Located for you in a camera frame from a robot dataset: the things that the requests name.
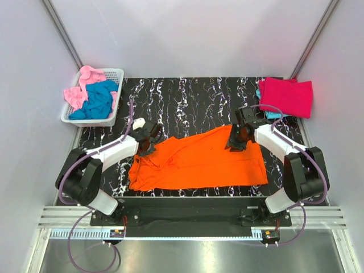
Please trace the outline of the orange t shirt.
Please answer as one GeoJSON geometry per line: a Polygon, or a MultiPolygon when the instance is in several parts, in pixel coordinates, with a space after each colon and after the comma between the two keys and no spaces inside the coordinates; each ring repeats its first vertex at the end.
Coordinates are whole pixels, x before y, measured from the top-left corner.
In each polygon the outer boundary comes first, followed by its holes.
{"type": "Polygon", "coordinates": [[[156,145],[147,156],[135,155],[129,170],[133,191],[179,190],[266,185],[267,171],[260,146],[248,143],[244,151],[226,149],[231,125],[156,145]]]}

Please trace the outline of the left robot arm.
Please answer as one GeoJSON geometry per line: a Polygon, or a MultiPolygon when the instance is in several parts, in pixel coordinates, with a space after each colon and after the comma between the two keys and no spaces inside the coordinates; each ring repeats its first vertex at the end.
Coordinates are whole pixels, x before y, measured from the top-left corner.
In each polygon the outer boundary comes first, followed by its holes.
{"type": "Polygon", "coordinates": [[[153,153],[161,131],[162,125],[139,118],[110,143],[91,150],[73,149],[55,182],[61,202],[90,208],[109,225],[122,224],[126,220],[123,205],[101,189],[102,174],[123,159],[153,153]]]}

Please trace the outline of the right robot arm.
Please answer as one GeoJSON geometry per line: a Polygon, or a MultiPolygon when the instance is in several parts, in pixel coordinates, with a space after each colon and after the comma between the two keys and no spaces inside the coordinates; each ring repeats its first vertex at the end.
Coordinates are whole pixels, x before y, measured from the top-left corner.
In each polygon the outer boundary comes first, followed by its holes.
{"type": "Polygon", "coordinates": [[[283,135],[274,123],[256,117],[252,107],[241,107],[235,115],[238,122],[232,127],[226,148],[245,151],[248,144],[257,143],[284,165],[283,186],[261,202],[251,222],[272,225],[289,209],[326,200],[330,185],[324,156],[318,147],[308,148],[283,135]]]}

